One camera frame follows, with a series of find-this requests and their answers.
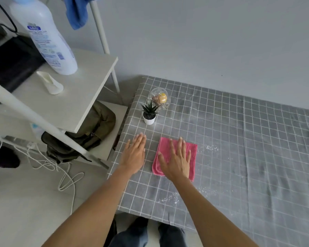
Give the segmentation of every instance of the gray checkered tablecloth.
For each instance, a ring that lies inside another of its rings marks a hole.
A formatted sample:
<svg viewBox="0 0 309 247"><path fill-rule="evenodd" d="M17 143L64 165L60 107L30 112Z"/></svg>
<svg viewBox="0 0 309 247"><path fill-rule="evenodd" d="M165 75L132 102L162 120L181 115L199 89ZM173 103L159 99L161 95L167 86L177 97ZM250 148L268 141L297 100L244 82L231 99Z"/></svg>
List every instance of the gray checkered tablecloth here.
<svg viewBox="0 0 309 247"><path fill-rule="evenodd" d="M146 161L118 209L195 230L173 183L152 174L160 137L198 144L194 186L260 246L309 247L309 110L145 77L128 113L110 174L128 139L147 136ZM142 119L149 91L171 96L155 123Z"/></svg>

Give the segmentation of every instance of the potted plant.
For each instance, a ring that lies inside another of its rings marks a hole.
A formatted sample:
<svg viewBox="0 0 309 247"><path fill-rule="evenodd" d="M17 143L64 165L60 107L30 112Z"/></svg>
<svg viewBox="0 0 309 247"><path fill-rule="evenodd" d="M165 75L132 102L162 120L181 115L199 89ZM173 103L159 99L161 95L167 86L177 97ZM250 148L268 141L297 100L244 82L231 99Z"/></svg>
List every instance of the potted plant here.
<svg viewBox="0 0 309 247"><path fill-rule="evenodd" d="M143 107L143 119L145 124L147 125L152 125L154 123L154 119L156 118L156 110L160 107L160 106L152 106L152 101L149 104L144 104L141 105Z"/></svg>

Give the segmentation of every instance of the yellow candy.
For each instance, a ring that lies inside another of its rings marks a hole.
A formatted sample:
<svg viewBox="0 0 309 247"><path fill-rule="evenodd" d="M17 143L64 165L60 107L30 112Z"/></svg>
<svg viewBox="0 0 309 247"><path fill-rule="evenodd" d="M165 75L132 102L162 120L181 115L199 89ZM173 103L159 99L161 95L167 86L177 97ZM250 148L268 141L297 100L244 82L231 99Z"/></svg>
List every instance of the yellow candy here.
<svg viewBox="0 0 309 247"><path fill-rule="evenodd" d="M160 95L158 95L158 98L161 103L165 103L167 101L167 96L165 93L161 93Z"/></svg>

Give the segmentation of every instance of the person's left arm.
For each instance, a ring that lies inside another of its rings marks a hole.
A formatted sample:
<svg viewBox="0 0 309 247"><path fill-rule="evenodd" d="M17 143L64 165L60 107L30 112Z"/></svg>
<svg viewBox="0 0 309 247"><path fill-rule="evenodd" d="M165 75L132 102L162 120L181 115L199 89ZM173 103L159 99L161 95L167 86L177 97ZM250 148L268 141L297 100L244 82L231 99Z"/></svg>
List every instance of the person's left arm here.
<svg viewBox="0 0 309 247"><path fill-rule="evenodd" d="M111 177L50 236L42 247L103 246L120 197L131 175L144 164L146 136L126 143Z"/></svg>

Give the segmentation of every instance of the person's left hand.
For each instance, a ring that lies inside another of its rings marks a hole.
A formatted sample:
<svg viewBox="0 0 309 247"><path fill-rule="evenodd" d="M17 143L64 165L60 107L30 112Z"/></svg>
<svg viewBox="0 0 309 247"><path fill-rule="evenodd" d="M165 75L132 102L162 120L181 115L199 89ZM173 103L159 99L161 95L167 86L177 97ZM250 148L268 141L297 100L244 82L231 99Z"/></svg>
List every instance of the person's left hand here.
<svg viewBox="0 0 309 247"><path fill-rule="evenodd" d="M133 139L132 144L130 144L130 140L127 141L123 154L120 158L121 167L127 168L131 174L137 173L138 170L144 164L145 157L145 142L147 137L140 133L136 135Z"/></svg>

